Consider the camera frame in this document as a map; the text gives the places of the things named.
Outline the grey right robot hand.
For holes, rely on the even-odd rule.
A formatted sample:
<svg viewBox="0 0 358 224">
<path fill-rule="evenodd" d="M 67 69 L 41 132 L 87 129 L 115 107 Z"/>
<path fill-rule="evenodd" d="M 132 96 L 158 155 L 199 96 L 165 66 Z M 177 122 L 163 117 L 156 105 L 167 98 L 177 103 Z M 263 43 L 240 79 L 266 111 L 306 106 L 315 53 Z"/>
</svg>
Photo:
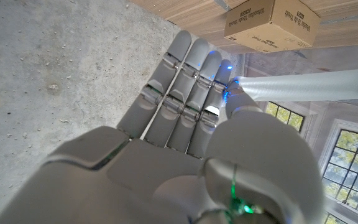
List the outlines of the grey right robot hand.
<svg viewBox="0 0 358 224">
<path fill-rule="evenodd" d="M 309 145 L 230 72 L 180 31 L 119 124 L 53 151 L 0 223 L 319 223 Z"/>
</svg>

